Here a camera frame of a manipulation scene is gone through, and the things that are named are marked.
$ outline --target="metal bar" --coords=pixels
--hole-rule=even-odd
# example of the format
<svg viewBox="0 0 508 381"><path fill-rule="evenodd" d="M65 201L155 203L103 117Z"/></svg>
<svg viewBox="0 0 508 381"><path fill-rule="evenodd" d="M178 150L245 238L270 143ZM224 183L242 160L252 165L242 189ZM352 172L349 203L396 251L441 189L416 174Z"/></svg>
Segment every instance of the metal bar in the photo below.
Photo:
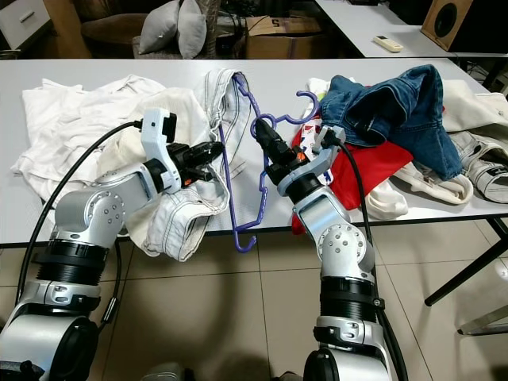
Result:
<svg viewBox="0 0 508 381"><path fill-rule="evenodd" d="M458 329L461 335L482 336L495 335L497 333L508 333L508 325L490 325L508 316L508 306L498 308L488 314L484 314L468 323L464 323Z"/></svg>
<svg viewBox="0 0 508 381"><path fill-rule="evenodd" d="M505 223L501 218L488 218L487 222L491 226L491 228L498 234L499 238L508 236L508 227L506 227Z"/></svg>
<svg viewBox="0 0 508 381"><path fill-rule="evenodd" d="M478 257L472 264L467 266L459 274L455 275L450 279L443 287L430 295L426 300L425 304L431 306L437 301L441 300L444 296L455 290L458 286L464 283L466 280L471 278L474 274L480 271L482 268L487 266L490 262L495 260L498 256L508 250L508 237L503 237L494 246L489 248L484 254Z"/></svg>

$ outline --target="white table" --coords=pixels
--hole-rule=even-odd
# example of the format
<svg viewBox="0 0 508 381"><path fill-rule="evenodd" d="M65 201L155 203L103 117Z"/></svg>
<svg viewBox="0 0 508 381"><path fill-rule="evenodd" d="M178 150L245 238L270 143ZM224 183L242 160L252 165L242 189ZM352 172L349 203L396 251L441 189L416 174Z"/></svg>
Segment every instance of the white table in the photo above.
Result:
<svg viewBox="0 0 508 381"><path fill-rule="evenodd" d="M315 1L366 58L508 58L508 54L499 53L446 52L421 32L421 25L406 24L385 3L354 6L345 0ZM388 52L372 42L375 36L388 37L404 49Z"/></svg>
<svg viewBox="0 0 508 381"><path fill-rule="evenodd" d="M21 100L24 89L38 87L43 78L65 85L81 83L91 90L106 83L136 74L159 81L166 86L192 88L201 75L215 67L233 67L242 70L249 81L262 112L279 116L288 113L299 116L306 101L296 98L297 90L305 88L310 77L331 79L336 74L354 77L365 84L393 78L406 69L433 64L443 79L463 79L474 92L484 92L477 82L446 59L434 60L251 60L251 61L178 61L178 60L26 60L0 61L0 246L20 246L30 237L41 202L22 177L14 176L10 166L29 146L25 126L25 113ZM294 135L295 127L281 125L279 131L286 139ZM257 214L260 195L257 192L258 176L262 168L261 150L246 136L241 151L248 160L247 168L233 180L233 193L240 223L251 221ZM290 225L291 202L280 198L270 185L267 209L261 229L281 229ZM506 215L508 206L487 202L475 196L464 206L451 206L442 202L406 193L402 189L410 212L392 224L417 221L449 221ZM352 211L352 220L361 222L358 210ZM215 218L210 231L231 230L229 213ZM46 226L39 241L49 236Z"/></svg>

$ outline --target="pile of clothes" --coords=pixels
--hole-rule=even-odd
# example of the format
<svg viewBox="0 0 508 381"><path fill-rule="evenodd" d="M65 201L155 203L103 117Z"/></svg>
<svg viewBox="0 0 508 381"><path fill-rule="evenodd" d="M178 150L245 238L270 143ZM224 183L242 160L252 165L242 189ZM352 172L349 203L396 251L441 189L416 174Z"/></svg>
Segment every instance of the pile of clothes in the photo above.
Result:
<svg viewBox="0 0 508 381"><path fill-rule="evenodd" d="M47 200L99 137L141 119L147 108L163 107L178 115L179 143L217 140L221 124L234 177L244 168L238 147L252 120L250 102L239 95L234 74L210 71L194 90L166 88L135 75L93 91L44 79L41 87L23 92L30 149L12 169ZM300 145L312 160L321 126L344 128L372 217L386 220L408 212L405 198L388 181L391 176L409 183L413 192L450 204L469 202L473 184L484 198L508 202L508 102L502 94L473 94L463 81L443 83L430 65L371 87L339 75L331 82L310 79L307 85L318 96L321 112L301 127L293 145ZM123 130L87 159L60 197L90 185L105 171L144 160L139 131ZM224 212L229 202L221 157L209 170L215 174L212 182L162 194L126 222L138 247L150 256L164 252L179 261L197 250L210 218ZM346 209L360 205L356 179L343 152L319 179ZM293 227L296 233L302 231L296 219Z"/></svg>
<svg viewBox="0 0 508 381"><path fill-rule="evenodd" d="M67 87L43 79L42 86L23 91L30 148L13 165L43 199L51 193L74 162L102 135L144 112L162 107L178 116L175 141L195 145L225 135L231 177L241 173L245 160L238 145L250 125L251 105L238 94L231 69L212 70L192 89L165 86L129 75L98 89ZM93 152L71 177L56 203L66 193L90 186L101 174L146 161L140 131L124 129ZM166 253L185 261L198 249L210 218L227 210L222 156L208 167L211 182L197 181L175 194L160 194L153 203L125 223L132 241L149 256Z"/></svg>
<svg viewBox="0 0 508 381"><path fill-rule="evenodd" d="M310 79L321 111L293 139L312 160L322 125L346 132L360 169L367 212L387 220L408 212L395 176L449 204L471 200L473 186L487 200L508 202L508 102L502 94L473 94L464 81L441 81L432 65L414 67L371 87L341 75ZM351 164L339 153L320 177L348 210L360 205ZM302 226L293 219L295 233Z"/></svg>

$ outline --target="black cable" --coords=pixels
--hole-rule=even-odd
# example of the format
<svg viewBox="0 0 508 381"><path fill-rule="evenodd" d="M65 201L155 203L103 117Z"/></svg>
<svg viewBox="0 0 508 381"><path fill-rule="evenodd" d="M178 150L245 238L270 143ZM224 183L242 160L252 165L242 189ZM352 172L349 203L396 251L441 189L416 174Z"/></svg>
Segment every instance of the black cable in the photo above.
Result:
<svg viewBox="0 0 508 381"><path fill-rule="evenodd" d="M264 19L265 19L265 18L267 18L267 17L270 17L270 16L263 16L261 19L259 19L258 21L256 21L256 23L248 29L247 34L248 34L248 33L249 33L249 32L250 32L250 31L251 31L251 30L252 30L252 29L253 29L256 25L258 25L258 24L259 24L262 20L264 20Z"/></svg>
<svg viewBox="0 0 508 381"><path fill-rule="evenodd" d="M235 18L233 17L233 15L231 14L231 12L229 12L227 9L224 9L224 11L229 15L229 18L231 19L231 21L233 22L233 35L236 36L237 33L239 32L240 30L240 27L241 27L241 24L239 24L238 28L237 28L237 22L235 21Z"/></svg>
<svg viewBox="0 0 508 381"><path fill-rule="evenodd" d="M117 252L117 277L114 280L113 297L118 298L118 290L120 289L120 278L121 278L121 251L120 242L118 239L114 242L114 249Z"/></svg>
<svg viewBox="0 0 508 381"><path fill-rule="evenodd" d="M365 224L365 237L367 238L367 241L369 241L372 245L374 245L374 242L372 241L372 234L371 234L371 226L369 224L368 215L367 215L367 207L365 205L365 190L364 190L364 184L362 182L362 178L360 175L360 170L358 169L358 166L356 165L355 158L352 157L351 152L348 150L346 145L342 143L342 141L338 141L339 147L344 151L345 155L348 157L349 163L351 164L351 167L353 169L353 172L355 173L356 177L356 183L358 185L358 192L360 193L360 206L362 209L362 217L364 219ZM374 278L376 277L376 271L375 266L372 269L372 274L374 275ZM377 283L374 287L375 297L379 297L379 291L377 287ZM377 316L379 320L379 324L383 327L383 335L384 340L387 343L388 352L391 355L391 359L394 363L395 371L397 372L397 377L399 381L407 381L408 375L407 375L407 369L406 369L406 363L404 362L404 357L402 356L402 352L400 350L400 346L398 345L397 337L395 336L395 333L393 329L391 328L391 324L388 321L388 316L384 312L384 310L378 309L377 310Z"/></svg>
<svg viewBox="0 0 508 381"><path fill-rule="evenodd" d="M98 327L99 334L102 332L104 327L106 327L106 324L109 324L111 320L114 318L118 306L118 291L120 290L120 281L121 281L121 250L118 239L116 239L114 242L114 249L117 252L117 276L114 280L113 295L111 295L110 302L106 306L106 312L104 313L104 316L109 314L110 307L113 307L112 309L113 312L111 313L111 315L107 316L106 320L102 319L101 325Z"/></svg>
<svg viewBox="0 0 508 381"><path fill-rule="evenodd" d="M365 237L367 238L367 241L369 241L372 245L374 245L374 242L372 242L372 233L371 233L371 225L368 221L368 215L367 215L367 206L365 205L365 190L364 190L364 184L362 183L362 176L360 175L360 171L358 170L358 166L356 165L355 158L352 157L351 152L348 150L348 148L345 146L342 141L338 141L339 147L341 147L342 151L346 154L348 157L349 163L351 163L352 170L355 172L356 177L356 183L358 185L358 193L360 193L360 206L362 209L362 217L364 219L365 224Z"/></svg>
<svg viewBox="0 0 508 381"><path fill-rule="evenodd" d="M29 270L30 260L32 259L32 251L36 243L36 239L39 236L40 230L42 229L42 225L44 224L44 220L48 216L49 210L52 208L53 203L58 197L58 194L62 191L65 184L69 181L69 179L74 175L74 173L78 170L79 166L85 161L85 159L97 149L104 141L109 139L115 133L126 129L127 127L136 126L140 128L140 121L129 121L124 123L123 125L119 125L117 128L112 129L108 133L105 133L102 137L100 137L95 143L93 143L80 157L76 160L76 162L72 165L71 169L65 174L59 184L56 186L56 189L53 191L48 201L44 205L42 212L40 213L39 219L33 229L32 236L30 237L29 245L26 248L25 257L23 258L23 263L21 264L21 272L19 274L19 280L17 281L17 293L16 293L16 304L21 300L21 296L23 295L23 291L25 290L25 282L26 282L26 274Z"/></svg>

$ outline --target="gray pillow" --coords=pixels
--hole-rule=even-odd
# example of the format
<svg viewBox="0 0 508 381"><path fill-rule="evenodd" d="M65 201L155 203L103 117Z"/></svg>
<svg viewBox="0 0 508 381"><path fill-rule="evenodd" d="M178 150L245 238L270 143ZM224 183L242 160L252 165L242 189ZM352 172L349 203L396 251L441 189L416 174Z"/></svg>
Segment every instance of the gray pillow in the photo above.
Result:
<svg viewBox="0 0 508 381"><path fill-rule="evenodd" d="M176 34L179 0L173 0L148 14L140 37L140 54L166 47Z"/></svg>
<svg viewBox="0 0 508 381"><path fill-rule="evenodd" d="M206 39L206 18L196 0L184 0L178 16L176 34L180 54L185 60L195 58Z"/></svg>

